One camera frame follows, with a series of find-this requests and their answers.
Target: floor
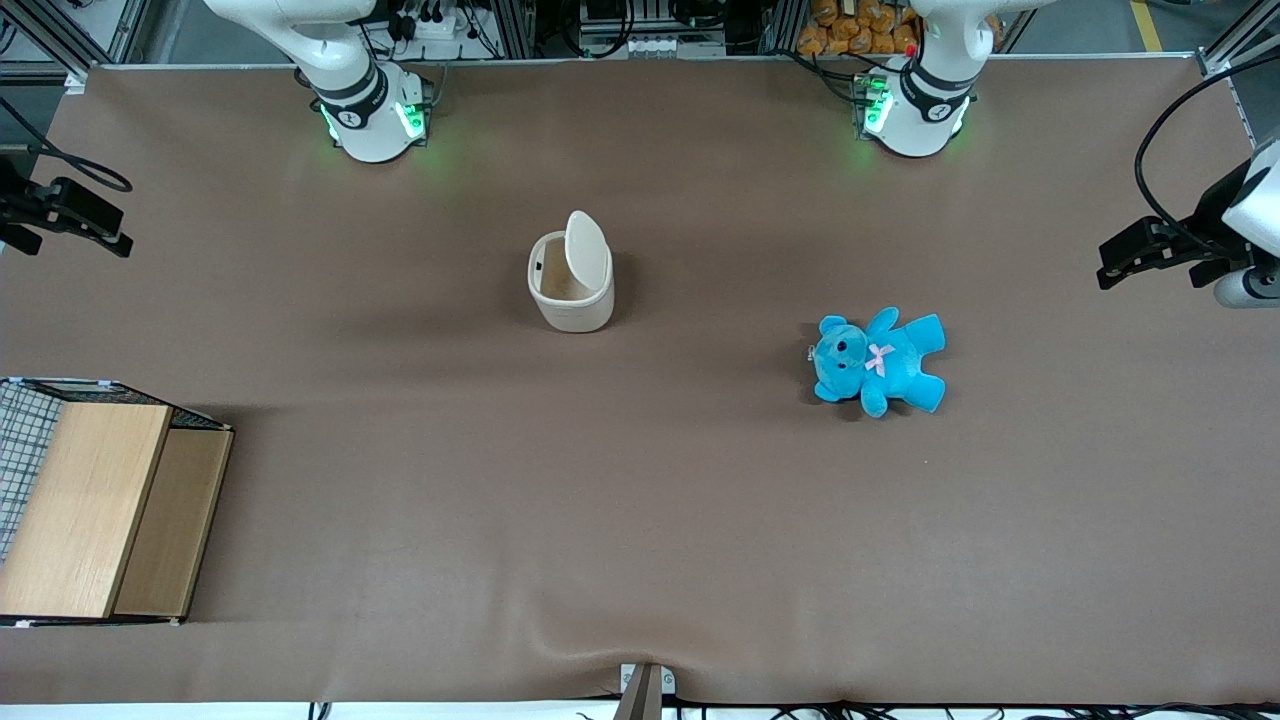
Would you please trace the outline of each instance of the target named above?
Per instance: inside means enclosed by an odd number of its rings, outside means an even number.
[[[115,4],[110,0],[105,4]],[[1037,12],[1018,38],[1016,54],[1140,53],[1143,50],[1187,51],[1212,42],[1249,0],[1206,0],[1190,5],[1152,0],[1147,6],[1155,36],[1139,31],[1139,17],[1124,0],[1065,0]],[[88,10],[95,10],[96,4]],[[174,64],[269,64],[287,58],[257,35],[224,20],[201,0],[173,0],[159,5],[160,28],[140,47],[141,60]],[[96,26],[95,36],[101,35]],[[4,86],[4,61],[38,58],[40,50],[17,37],[0,55],[0,87],[28,119],[47,128],[60,97],[59,87],[18,88]],[[1240,102],[1261,141],[1280,127],[1280,64],[1245,73],[1236,81]],[[26,142],[27,133],[10,118],[0,118],[0,142]],[[28,159],[18,161],[29,170]]]

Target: wire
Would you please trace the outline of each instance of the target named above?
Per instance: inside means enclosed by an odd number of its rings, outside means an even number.
[[[462,49],[460,47],[458,55],[461,54]],[[435,88],[435,92],[431,96],[431,101],[425,104],[429,110],[434,110],[435,106],[439,105],[442,100],[444,100],[444,86],[449,85],[449,68],[452,67],[453,67],[453,60],[444,63],[444,73],[440,74],[440,86]]]
[[[622,19],[618,23],[617,40],[613,41],[613,45],[608,50],[600,53],[599,55],[593,55],[590,50],[584,50],[577,42],[573,41],[572,37],[570,37],[568,28],[572,22],[566,19],[568,13],[566,13],[564,9],[575,1],[576,0],[563,0],[561,3],[561,38],[564,41],[564,45],[568,46],[570,51],[579,58],[595,58],[598,60],[608,58],[621,50],[627,44],[627,40],[631,38],[631,32],[636,27],[635,8],[631,6],[632,0],[620,0],[622,3]]]
[[[1156,122],[1152,123],[1151,129],[1147,131],[1147,136],[1143,137],[1142,138],[1142,143],[1138,145],[1138,152],[1137,152],[1137,155],[1134,155],[1134,158],[1133,158],[1133,177],[1138,182],[1138,191],[1142,192],[1142,197],[1143,197],[1143,200],[1147,201],[1147,205],[1151,205],[1151,209],[1155,210],[1156,214],[1160,215],[1160,219],[1164,220],[1165,224],[1167,224],[1170,228],[1172,228],[1174,232],[1176,232],[1178,234],[1180,234],[1185,240],[1189,240],[1189,241],[1194,242],[1196,245],[1198,245],[1206,252],[1210,252],[1212,255],[1217,255],[1220,258],[1235,259],[1238,256],[1238,252],[1233,252],[1231,250],[1228,250],[1226,247],[1222,247],[1221,245],[1219,245],[1217,242],[1215,242],[1212,240],[1206,240],[1206,238],[1202,238],[1202,237],[1197,236],[1190,229],[1188,229],[1187,225],[1184,225],[1178,219],[1175,219],[1171,214],[1169,214],[1169,210],[1165,210],[1164,205],[1161,205],[1156,200],[1156,196],[1152,195],[1151,188],[1147,187],[1147,178],[1143,174],[1142,163],[1143,163],[1143,160],[1147,156],[1147,147],[1149,147],[1151,146],[1151,141],[1156,138],[1156,133],[1158,133],[1160,128],[1162,128],[1165,126],[1165,122],[1169,120],[1170,115],[1172,115],[1174,111],[1176,111],[1179,108],[1181,108],[1188,100],[1190,100],[1192,97],[1196,97],[1197,95],[1199,95],[1207,87],[1217,85],[1219,82],[1222,82],[1224,79],[1226,79],[1226,78],[1229,78],[1229,77],[1231,77],[1234,74],[1243,73],[1244,70],[1248,70],[1251,68],[1256,68],[1256,67],[1258,67],[1261,64],[1270,63],[1272,60],[1280,60],[1280,55],[1271,55],[1271,56],[1267,56],[1267,58],[1258,58],[1258,59],[1254,59],[1254,60],[1249,60],[1248,63],[1244,63],[1243,65],[1236,65],[1236,67],[1230,68],[1228,70],[1222,70],[1221,73],[1217,73],[1216,76],[1204,78],[1201,82],[1196,83],[1196,87],[1192,87],[1187,92],[1181,94],[1178,97],[1178,100],[1174,100],[1172,104],[1170,104],[1169,108],[1165,108],[1165,111],[1161,113],[1158,118],[1156,118]]]
[[[814,56],[813,64],[814,65],[818,64],[818,58],[817,56]],[[836,97],[840,97],[845,102],[852,102],[854,105],[869,105],[869,102],[867,102],[865,100],[859,100],[859,99],[854,97],[852,95],[849,95],[845,91],[842,91],[838,87],[836,87],[835,79],[832,79],[831,77],[828,77],[827,73],[818,73],[818,77],[822,78],[822,85],[827,86],[827,90],[829,90],[832,95],[835,95]]]
[[[901,73],[902,73],[902,70],[900,70],[900,69],[897,69],[897,68],[891,68],[891,67],[886,65],[884,63],[878,63],[878,61],[876,61],[876,60],[872,60],[872,59],[870,59],[870,58],[868,58],[867,55],[860,55],[860,54],[858,54],[858,53],[850,53],[850,51],[847,51],[847,50],[846,50],[846,51],[844,51],[844,53],[841,53],[841,55],[842,55],[842,56],[846,56],[846,58],[858,58],[859,60],[861,60],[861,61],[867,63],[868,65],[870,65],[870,67],[873,67],[873,68],[879,68],[879,69],[882,69],[882,70],[884,70],[884,72],[888,72],[888,73],[897,73],[897,74],[901,74]]]
[[[796,53],[795,50],[786,50],[786,49],[778,47],[778,49],[774,49],[774,50],[769,50],[768,53],[765,53],[765,55],[782,55],[785,58],[791,58],[800,67],[803,67],[804,69],[809,70],[810,73],[815,73],[815,74],[820,74],[820,76],[824,76],[824,77],[829,77],[831,79],[845,79],[845,81],[852,81],[854,79],[854,73],[837,73],[836,70],[828,70],[828,69],[822,68],[820,65],[818,65],[817,56],[814,56],[810,60],[809,58],[805,58],[804,55]],[[891,73],[900,73],[901,72],[901,70],[897,70],[897,69],[882,65],[882,64],[877,63],[876,60],[872,60],[870,58],[867,58],[864,55],[858,55],[856,53],[845,53],[844,55],[849,55],[850,58],[855,58],[855,59],[861,60],[861,61],[864,61],[864,63],[867,63],[869,65],[884,69],[884,70],[891,72]]]
[[[360,23],[360,32],[362,32],[365,35],[365,45],[369,46],[369,54],[370,55],[372,55],[374,58],[376,58],[378,53],[380,51],[384,55],[387,55],[388,58],[392,56],[392,49],[387,47],[381,42],[378,44],[378,49],[376,50],[374,49],[374,40],[371,37],[369,37],[369,28],[365,27],[365,23]]]
[[[45,137],[45,133],[40,132],[38,129],[36,129],[35,126],[27,122],[27,118],[22,117],[22,113],[19,113],[17,108],[10,105],[8,100],[0,97],[0,105],[3,105],[5,111],[13,115],[13,119],[18,120],[18,123],[23,128],[26,128],[27,132],[32,135],[32,137],[40,141],[38,146],[27,147],[27,151],[31,152],[32,155],[45,155],[47,158],[58,158],[59,160],[79,170],[82,176],[87,177],[88,179],[104,187],[109,187],[118,192],[133,192],[133,183],[129,182],[129,179],[122,176],[120,173],[113,170],[111,168],[108,168],[101,163],[95,163],[93,160],[81,158],[79,155],[72,155],[70,152],[63,152],[61,150],[58,149],[56,145],[49,142],[49,138]]]
[[[461,6],[462,6],[462,14],[467,17],[467,23],[470,23],[471,27],[475,28],[476,38],[480,41],[480,45],[483,45],[484,49],[488,50],[490,55],[493,55],[494,60],[500,60],[502,53],[498,53],[498,45],[489,37],[489,32],[485,31],[484,23],[479,20],[479,14],[476,13],[475,5],[471,4],[471,0],[462,0]]]
[[[682,1],[687,0],[667,0],[667,13],[682,26],[687,26],[694,29],[707,29],[721,27],[724,24],[724,20],[728,19],[728,0],[724,0],[719,12],[714,15],[695,15],[692,13],[685,13],[680,9]]]
[[[9,35],[8,38],[4,38],[5,33]],[[4,41],[4,47],[0,47],[0,55],[4,55],[10,47],[13,47],[13,41],[18,40],[18,26],[12,24],[9,20],[4,20],[4,26],[0,27],[0,40]]]
[[[1038,13],[1038,12],[1039,12],[1039,8],[1032,8],[1027,13],[1025,18],[1019,17],[1018,19],[1014,20],[1015,24],[1019,20],[1021,20],[1021,24],[1019,24],[1016,28],[1014,28],[1014,29],[1018,31],[1018,35],[1015,35],[1014,37],[1009,38],[1005,42],[1005,46],[1000,50],[1001,53],[1004,53],[1004,54],[1007,55],[1009,53],[1014,51],[1014,45],[1018,45],[1018,41],[1023,38],[1023,33],[1027,32],[1027,26],[1032,24],[1032,20],[1036,18],[1036,13]]]

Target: pink bow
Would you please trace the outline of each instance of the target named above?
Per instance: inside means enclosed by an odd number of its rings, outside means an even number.
[[[892,345],[886,345],[884,347],[881,347],[881,346],[878,346],[876,343],[872,343],[870,346],[867,347],[867,350],[870,350],[872,355],[876,356],[876,357],[872,357],[870,360],[867,361],[867,369],[868,370],[874,369],[876,374],[883,378],[884,377],[884,356],[888,355],[890,352],[893,352],[893,346]]]

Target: white trash can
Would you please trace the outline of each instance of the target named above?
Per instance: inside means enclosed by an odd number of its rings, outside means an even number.
[[[553,328],[589,333],[613,315],[613,254],[590,215],[575,210],[529,254],[529,292]]]

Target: teddy bear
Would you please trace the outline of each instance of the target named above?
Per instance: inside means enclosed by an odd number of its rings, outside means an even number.
[[[946,347],[942,320],[927,315],[895,329],[897,314],[897,307],[881,310],[867,332],[840,315],[822,319],[822,340],[810,351],[819,398],[840,402],[861,396],[863,410],[873,418],[884,415],[890,400],[927,413],[938,409],[947,384],[920,369],[920,363]]]

